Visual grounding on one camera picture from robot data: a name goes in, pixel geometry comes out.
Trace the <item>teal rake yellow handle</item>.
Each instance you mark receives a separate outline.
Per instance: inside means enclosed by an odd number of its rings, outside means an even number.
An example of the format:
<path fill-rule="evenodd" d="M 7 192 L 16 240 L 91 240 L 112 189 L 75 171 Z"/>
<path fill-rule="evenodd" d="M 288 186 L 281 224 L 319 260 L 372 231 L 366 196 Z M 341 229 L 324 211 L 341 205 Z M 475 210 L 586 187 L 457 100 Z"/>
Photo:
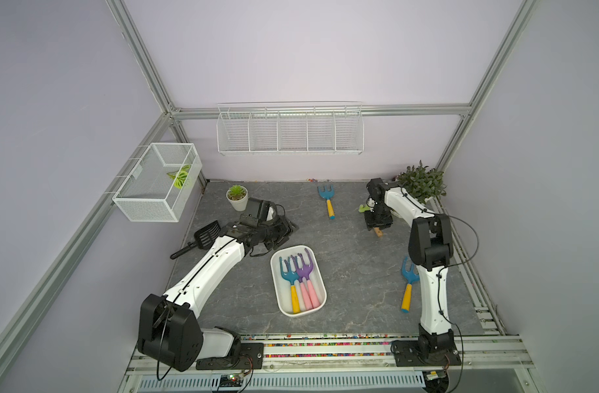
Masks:
<path fill-rule="evenodd" d="M 318 186 L 317 191 L 320 197 L 326 201 L 329 219 L 335 219 L 335 211 L 331 202 L 331 199 L 335 195 L 334 186 L 332 184 Z"/>
<path fill-rule="evenodd" d="M 414 263 L 410 262 L 406 256 L 402 261 L 402 276 L 406 280 L 405 292 L 402 297 L 401 311 L 409 313 L 412 304 L 412 288 L 413 284 L 420 280 L 419 274 L 415 268 Z"/>
<path fill-rule="evenodd" d="M 297 280 L 298 275 L 294 270 L 292 270 L 290 266 L 290 262 L 288 260 L 279 258 L 280 262 L 280 270 L 281 277 L 286 280 L 290 285 L 290 298 L 291 298 L 291 306 L 293 314 L 299 314 L 301 312 L 301 307 L 299 303 L 299 296 L 297 293 L 297 288 L 294 285 L 294 282 Z"/>

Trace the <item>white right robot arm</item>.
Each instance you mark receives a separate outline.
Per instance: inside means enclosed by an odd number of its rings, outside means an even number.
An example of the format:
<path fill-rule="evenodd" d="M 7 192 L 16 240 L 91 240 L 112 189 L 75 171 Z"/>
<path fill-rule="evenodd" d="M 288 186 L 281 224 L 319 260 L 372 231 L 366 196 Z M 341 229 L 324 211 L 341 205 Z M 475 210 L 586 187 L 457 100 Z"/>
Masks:
<path fill-rule="evenodd" d="M 447 299 L 448 266 L 454 252 L 449 217 L 428 209 L 396 183 L 373 178 L 366 188 L 370 209 L 364 218 L 369 230 L 389 228 L 393 212 L 411 227 L 408 257 L 417 267 L 422 303 L 417 353 L 426 360 L 432 355 L 454 352 Z"/>

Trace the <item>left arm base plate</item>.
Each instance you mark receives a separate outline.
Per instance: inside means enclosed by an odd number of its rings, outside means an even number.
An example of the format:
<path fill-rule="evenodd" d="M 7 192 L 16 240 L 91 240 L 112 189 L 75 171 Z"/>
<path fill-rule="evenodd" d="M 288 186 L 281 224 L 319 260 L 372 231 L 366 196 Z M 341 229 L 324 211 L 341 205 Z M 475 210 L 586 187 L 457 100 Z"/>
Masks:
<path fill-rule="evenodd" d="M 225 357 L 207 358 L 196 361 L 197 370 L 230 370 L 263 368 L 263 343 L 242 342 L 231 348 Z"/>

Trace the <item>white storage tray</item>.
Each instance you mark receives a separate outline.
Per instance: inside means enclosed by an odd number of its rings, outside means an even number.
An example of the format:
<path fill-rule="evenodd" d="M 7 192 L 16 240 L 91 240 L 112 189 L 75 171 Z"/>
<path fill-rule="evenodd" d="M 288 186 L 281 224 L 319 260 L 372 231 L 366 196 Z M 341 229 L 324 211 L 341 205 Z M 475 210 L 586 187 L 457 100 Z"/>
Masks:
<path fill-rule="evenodd" d="M 314 262 L 314 268 L 313 268 L 312 273 L 310 274 L 310 278 L 311 278 L 312 284 L 317 292 L 317 295 L 318 295 L 321 305 L 317 309 L 314 309 L 314 308 L 312 308 L 311 310 L 305 309 L 304 300 L 302 298 L 302 294 L 300 291 L 299 277 L 298 277 L 297 280 L 294 282 L 294 285 L 297 288 L 301 312 L 299 314 L 293 314 L 292 306 L 291 306 L 291 298 L 290 298 L 290 285 L 286 280 L 284 280 L 281 277 L 279 258 L 282 257 L 283 259 L 288 260 L 290 262 L 290 266 L 291 266 L 292 270 L 294 270 L 294 272 L 295 272 L 292 256 L 298 255 L 299 253 L 304 253 L 305 247 L 307 247 L 307 249 L 309 249 L 309 252 L 310 252 L 313 262 Z M 320 309 L 322 309 L 322 307 L 325 305 L 325 303 L 327 301 L 327 290 L 326 290 L 321 272 L 319 270 L 317 258 L 315 256 L 313 250 L 310 247 L 305 246 L 305 245 L 300 245 L 300 246 L 289 247 L 289 248 L 277 251 L 271 257 L 271 274 L 272 274 L 273 283 L 274 283 L 274 287 L 275 287 L 276 301 L 278 304 L 278 308 L 281 311 L 281 313 L 284 314 L 285 316 L 290 317 L 290 318 L 297 318 L 300 316 L 313 314 L 313 313 L 319 311 Z"/>

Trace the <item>green rake wooden handle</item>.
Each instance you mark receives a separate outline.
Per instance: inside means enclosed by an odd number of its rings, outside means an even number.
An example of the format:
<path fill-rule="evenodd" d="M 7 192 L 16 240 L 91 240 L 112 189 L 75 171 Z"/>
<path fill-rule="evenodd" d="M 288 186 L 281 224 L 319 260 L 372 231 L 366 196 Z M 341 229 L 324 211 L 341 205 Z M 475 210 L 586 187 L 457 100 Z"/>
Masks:
<path fill-rule="evenodd" d="M 359 206 L 358 211 L 360 213 L 372 212 L 372 208 L 368 205 L 361 205 Z M 383 237 L 383 232 L 378 227 L 373 227 L 372 229 L 377 237 Z"/>

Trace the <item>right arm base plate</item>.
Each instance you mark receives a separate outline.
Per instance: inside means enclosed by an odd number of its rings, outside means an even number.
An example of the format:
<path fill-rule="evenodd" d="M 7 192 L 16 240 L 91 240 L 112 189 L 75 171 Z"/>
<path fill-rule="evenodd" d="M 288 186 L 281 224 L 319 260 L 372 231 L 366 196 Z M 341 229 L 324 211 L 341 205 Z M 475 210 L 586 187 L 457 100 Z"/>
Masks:
<path fill-rule="evenodd" d="M 435 348 L 419 341 L 397 340 L 391 342 L 390 351 L 397 367 L 449 368 L 462 365 L 456 348 Z"/>

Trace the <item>purple rake pink handle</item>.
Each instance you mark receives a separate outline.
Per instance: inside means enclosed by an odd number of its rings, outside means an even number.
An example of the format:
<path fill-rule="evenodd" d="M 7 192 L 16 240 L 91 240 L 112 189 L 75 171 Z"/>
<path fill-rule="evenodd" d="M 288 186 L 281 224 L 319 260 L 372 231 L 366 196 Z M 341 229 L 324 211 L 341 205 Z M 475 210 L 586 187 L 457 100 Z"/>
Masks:
<path fill-rule="evenodd" d="M 299 277 L 299 286 L 302 298 L 304 300 L 304 307 L 306 310 L 311 310 L 313 308 L 312 301 L 309 296 L 309 291 L 304 283 L 304 256 L 299 253 L 298 255 L 293 255 L 292 259 L 295 271 Z"/>
<path fill-rule="evenodd" d="M 304 253 L 298 254 L 300 262 L 297 263 L 297 271 L 299 276 L 304 280 L 305 286 L 308 289 L 309 299 L 311 301 L 311 305 L 314 309 L 317 309 L 321 303 L 319 301 L 317 292 L 312 284 L 310 274 L 314 268 L 314 262 L 312 256 L 307 247 L 304 248 Z"/>

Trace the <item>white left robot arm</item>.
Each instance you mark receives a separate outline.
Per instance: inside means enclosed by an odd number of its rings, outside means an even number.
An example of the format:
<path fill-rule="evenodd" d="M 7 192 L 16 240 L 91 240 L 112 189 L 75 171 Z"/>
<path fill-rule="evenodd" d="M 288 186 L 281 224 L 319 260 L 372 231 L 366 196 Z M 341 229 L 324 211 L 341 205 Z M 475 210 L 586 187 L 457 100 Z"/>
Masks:
<path fill-rule="evenodd" d="M 234 223 L 222 227 L 204 257 L 163 295 L 150 294 L 140 306 L 137 350 L 179 372 L 192 365 L 240 365 L 240 335 L 202 328 L 199 316 L 219 283 L 253 249 L 278 249 L 298 230 L 279 205 L 250 198 Z"/>

